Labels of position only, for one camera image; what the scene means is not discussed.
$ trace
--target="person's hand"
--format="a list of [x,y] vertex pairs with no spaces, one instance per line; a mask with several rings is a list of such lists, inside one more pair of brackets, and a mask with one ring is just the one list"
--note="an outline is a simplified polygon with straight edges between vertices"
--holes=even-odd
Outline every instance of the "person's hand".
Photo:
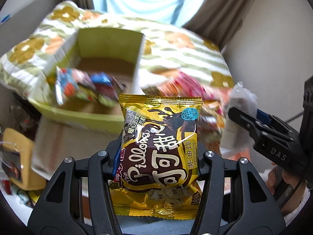
[[[292,188],[295,188],[297,186],[299,180],[300,180],[300,178],[291,175],[289,172],[287,172],[285,170],[283,170],[282,176],[283,176],[284,181],[287,184],[290,184],[292,186]],[[266,182],[266,185],[270,189],[270,192],[272,194],[275,193],[275,184],[276,184],[276,167],[274,167],[270,171],[270,173],[268,175],[268,180]],[[305,189],[306,189],[306,182],[304,180],[299,185],[298,189],[295,191],[295,193],[290,198],[290,200],[281,209],[281,212],[284,215],[287,215],[287,214],[291,213],[292,211],[294,211],[299,206],[299,204],[300,204],[300,202],[301,202],[301,200],[303,198]]]

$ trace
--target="yellow container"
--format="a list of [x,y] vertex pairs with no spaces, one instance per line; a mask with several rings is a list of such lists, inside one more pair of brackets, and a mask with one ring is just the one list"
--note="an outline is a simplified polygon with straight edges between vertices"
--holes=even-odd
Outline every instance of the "yellow container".
[[[18,152],[20,156],[20,165],[15,165],[14,167],[16,174],[18,174],[18,177],[20,178],[15,178],[12,175],[7,174],[9,179],[25,191],[44,189],[46,187],[46,180],[35,173],[30,166],[34,142],[11,128],[5,129],[3,141],[8,142],[3,144],[6,152]],[[10,156],[7,156],[6,161],[12,165],[9,158]]]
[[29,102],[45,117],[72,127],[119,134],[124,118],[117,103],[107,108],[73,98],[63,106],[54,104],[46,78],[55,68],[71,67],[87,72],[103,71],[138,94],[138,68],[145,44],[142,33],[117,28],[83,28],[71,35],[51,58],[29,96]]

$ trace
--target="white plastic bag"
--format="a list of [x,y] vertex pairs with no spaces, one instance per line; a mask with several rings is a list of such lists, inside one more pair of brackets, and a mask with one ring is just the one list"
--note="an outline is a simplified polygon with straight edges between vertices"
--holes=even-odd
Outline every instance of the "white plastic bag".
[[242,82],[237,83],[234,86],[230,94],[228,107],[226,108],[226,125],[220,141],[220,152],[222,157],[228,158],[233,156],[243,151],[244,148],[250,147],[254,144],[254,141],[250,138],[249,133],[229,119],[228,110],[231,107],[237,107],[243,112],[256,118],[258,110],[256,100],[256,95],[251,93],[248,89],[243,88]]

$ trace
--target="floral bedding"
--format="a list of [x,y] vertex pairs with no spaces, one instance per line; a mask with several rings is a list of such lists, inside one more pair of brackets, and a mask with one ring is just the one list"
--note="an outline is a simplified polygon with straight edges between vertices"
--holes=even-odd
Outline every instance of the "floral bedding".
[[115,27],[145,34],[139,69],[142,89],[166,81],[175,70],[205,85],[233,86],[225,60],[213,42],[173,25],[84,10],[72,1],[59,3],[27,40],[0,58],[0,82],[27,97],[52,54],[76,29],[84,27]]

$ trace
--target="metal bolt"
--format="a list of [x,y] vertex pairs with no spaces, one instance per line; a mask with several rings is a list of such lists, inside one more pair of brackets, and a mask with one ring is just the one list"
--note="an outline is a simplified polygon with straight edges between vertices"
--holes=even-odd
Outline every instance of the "metal bolt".
[[71,163],[72,161],[73,161],[73,158],[71,158],[71,157],[67,157],[64,159],[64,162],[67,164]]
[[100,151],[98,152],[98,155],[99,155],[99,156],[105,156],[105,155],[106,155],[106,151],[105,151],[105,150],[100,150]]
[[248,163],[248,159],[245,158],[245,157],[242,157],[242,158],[240,158],[240,162],[241,162],[242,164],[247,164],[247,163]]
[[215,153],[213,151],[207,151],[207,152],[205,152],[205,155],[207,157],[213,157],[215,155]]

